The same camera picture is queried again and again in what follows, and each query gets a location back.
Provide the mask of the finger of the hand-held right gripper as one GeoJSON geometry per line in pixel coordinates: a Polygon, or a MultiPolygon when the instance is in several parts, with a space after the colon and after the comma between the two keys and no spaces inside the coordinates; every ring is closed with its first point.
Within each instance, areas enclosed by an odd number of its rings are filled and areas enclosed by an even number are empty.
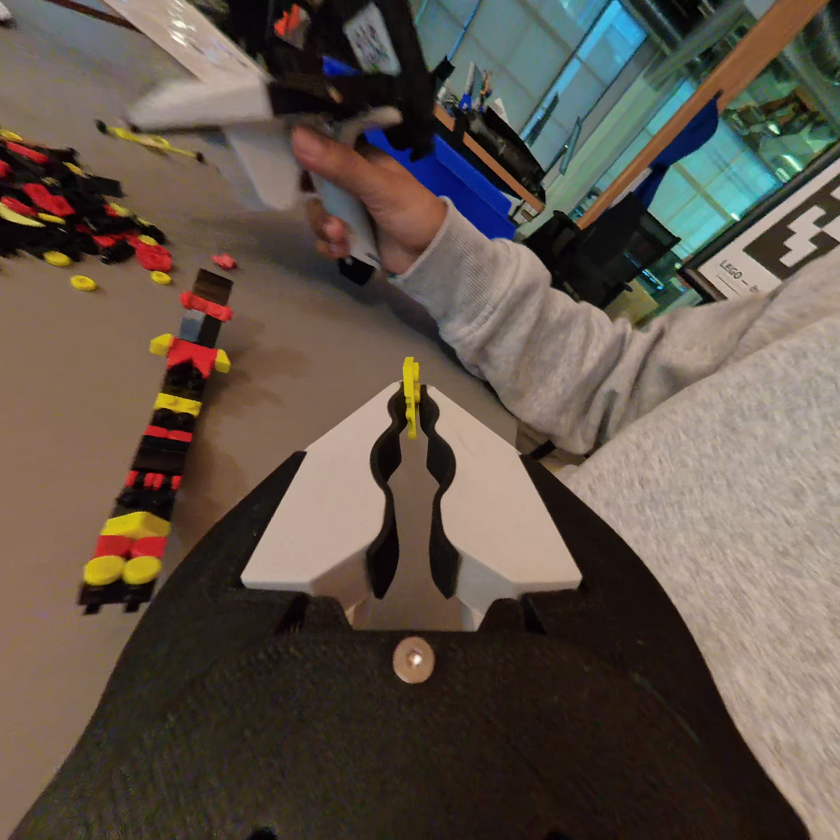
{"type": "Polygon", "coordinates": [[[127,110],[127,124],[147,133],[221,128],[273,118],[266,80],[237,75],[169,81],[127,110]]]}
{"type": "Polygon", "coordinates": [[[225,127],[224,135],[258,205],[291,210],[301,192],[301,168],[286,124],[240,123],[225,127]]]}

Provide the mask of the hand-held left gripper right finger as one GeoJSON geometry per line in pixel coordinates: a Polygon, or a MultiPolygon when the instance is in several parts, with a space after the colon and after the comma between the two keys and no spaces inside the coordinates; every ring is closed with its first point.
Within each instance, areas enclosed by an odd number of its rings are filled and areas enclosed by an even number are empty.
{"type": "Polygon", "coordinates": [[[426,467],[437,482],[429,565],[475,631],[494,602],[575,591],[582,573],[519,452],[437,388],[425,388],[426,467]]]}

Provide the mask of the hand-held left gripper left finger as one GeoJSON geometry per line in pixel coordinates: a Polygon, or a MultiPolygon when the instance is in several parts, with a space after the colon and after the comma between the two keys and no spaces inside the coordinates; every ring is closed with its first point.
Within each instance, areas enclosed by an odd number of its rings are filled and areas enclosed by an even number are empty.
{"type": "Polygon", "coordinates": [[[242,574],[256,591],[327,596],[353,613],[385,597],[400,546],[390,478],[402,463],[395,382],[308,448],[242,574]]]}

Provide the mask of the pile of lego pieces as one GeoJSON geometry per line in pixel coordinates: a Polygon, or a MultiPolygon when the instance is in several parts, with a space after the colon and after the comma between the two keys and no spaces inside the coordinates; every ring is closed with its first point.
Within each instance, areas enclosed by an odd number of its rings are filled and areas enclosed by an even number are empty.
{"type": "Polygon", "coordinates": [[[49,148],[1,131],[1,257],[45,252],[105,265],[136,259],[149,272],[170,273],[167,237],[122,204],[119,181],[94,175],[71,148],[49,148]]]}

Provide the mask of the person's right forearm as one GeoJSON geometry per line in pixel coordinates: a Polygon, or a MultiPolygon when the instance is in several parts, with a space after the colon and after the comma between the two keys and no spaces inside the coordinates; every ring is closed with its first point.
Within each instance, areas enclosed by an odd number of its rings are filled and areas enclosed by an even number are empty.
{"type": "Polygon", "coordinates": [[[394,284],[522,425],[573,455],[734,361],[774,299],[681,308],[635,329],[552,288],[529,249],[488,239],[450,201],[441,206],[442,227],[394,284]]]}

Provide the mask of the long lego build strip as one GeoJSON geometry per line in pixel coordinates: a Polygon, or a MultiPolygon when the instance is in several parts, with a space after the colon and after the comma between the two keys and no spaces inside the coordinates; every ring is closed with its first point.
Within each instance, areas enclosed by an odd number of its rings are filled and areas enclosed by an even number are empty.
{"type": "Polygon", "coordinates": [[[234,316],[233,285],[228,277],[199,269],[180,295],[184,314],[178,332],[150,342],[152,354],[165,360],[164,376],[81,577],[77,602],[85,615],[110,605],[134,613],[154,593],[207,384],[212,375],[230,372],[218,338],[234,316]]]}

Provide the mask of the person's right hand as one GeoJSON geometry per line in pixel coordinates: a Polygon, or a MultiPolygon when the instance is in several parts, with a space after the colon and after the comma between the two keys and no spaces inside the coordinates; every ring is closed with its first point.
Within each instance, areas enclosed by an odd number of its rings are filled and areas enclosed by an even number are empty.
{"type": "Polygon", "coordinates": [[[384,272],[400,276],[410,270],[445,225],[446,201],[365,140],[350,147],[304,125],[295,127],[290,139],[305,171],[362,203],[384,272]]]}

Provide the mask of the yellow stick with black ends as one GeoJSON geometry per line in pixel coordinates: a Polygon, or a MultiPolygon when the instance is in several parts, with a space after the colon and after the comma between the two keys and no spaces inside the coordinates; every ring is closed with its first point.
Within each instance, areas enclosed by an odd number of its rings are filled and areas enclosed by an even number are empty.
{"type": "Polygon", "coordinates": [[[115,140],[136,144],[159,154],[177,154],[187,159],[191,159],[201,165],[206,162],[205,156],[202,152],[176,147],[172,145],[170,141],[159,135],[136,133],[129,129],[108,125],[101,120],[96,120],[94,123],[96,129],[101,134],[115,140]]]}

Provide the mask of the white instruction sheet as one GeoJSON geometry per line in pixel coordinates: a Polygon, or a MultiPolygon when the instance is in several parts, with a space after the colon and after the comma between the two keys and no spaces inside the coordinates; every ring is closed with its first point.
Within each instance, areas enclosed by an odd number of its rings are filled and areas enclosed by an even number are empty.
{"type": "Polygon", "coordinates": [[[255,60],[187,1],[107,1],[107,5],[200,81],[223,76],[268,78],[255,60]]]}

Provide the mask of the large blue plastic bin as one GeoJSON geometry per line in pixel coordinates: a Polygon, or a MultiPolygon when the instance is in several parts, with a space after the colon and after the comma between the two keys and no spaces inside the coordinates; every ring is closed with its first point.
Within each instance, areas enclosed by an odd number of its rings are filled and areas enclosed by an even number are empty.
{"type": "Polygon", "coordinates": [[[390,155],[436,196],[444,196],[484,236],[513,240],[516,226],[509,218],[511,201],[439,136],[432,150],[413,161],[409,150],[397,150],[383,130],[368,130],[367,141],[390,155]]]}

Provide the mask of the black bundle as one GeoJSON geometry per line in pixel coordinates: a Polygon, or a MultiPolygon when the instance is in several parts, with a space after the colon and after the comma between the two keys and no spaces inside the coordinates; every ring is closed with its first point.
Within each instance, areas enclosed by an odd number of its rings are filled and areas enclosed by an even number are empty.
{"type": "Polygon", "coordinates": [[[521,186],[544,202],[545,170],[507,121],[491,108],[467,111],[465,118],[469,135],[521,186]]]}

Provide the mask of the black office chair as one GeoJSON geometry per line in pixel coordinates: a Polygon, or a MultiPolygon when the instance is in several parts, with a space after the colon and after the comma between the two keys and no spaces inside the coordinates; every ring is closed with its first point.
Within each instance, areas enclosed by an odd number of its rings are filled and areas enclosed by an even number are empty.
{"type": "Polygon", "coordinates": [[[604,309],[678,242],[630,192],[585,228],[554,211],[521,243],[549,271],[552,288],[604,309]]]}

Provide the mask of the blue cloth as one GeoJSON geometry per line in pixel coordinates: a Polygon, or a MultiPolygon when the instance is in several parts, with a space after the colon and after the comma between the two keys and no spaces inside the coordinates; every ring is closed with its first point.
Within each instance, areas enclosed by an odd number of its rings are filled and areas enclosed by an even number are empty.
{"type": "Polygon", "coordinates": [[[698,151],[714,136],[719,124],[719,97],[720,94],[717,94],[709,100],[649,165],[649,173],[633,190],[635,198],[645,209],[654,201],[670,168],[698,151]]]}

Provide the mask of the white printed sign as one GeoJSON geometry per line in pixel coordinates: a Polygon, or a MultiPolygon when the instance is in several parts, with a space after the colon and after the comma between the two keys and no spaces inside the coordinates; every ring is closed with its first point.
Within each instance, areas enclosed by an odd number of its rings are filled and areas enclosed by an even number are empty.
{"type": "Polygon", "coordinates": [[[839,174],[820,174],[704,258],[692,276],[719,298],[770,291],[838,250],[839,174]]]}

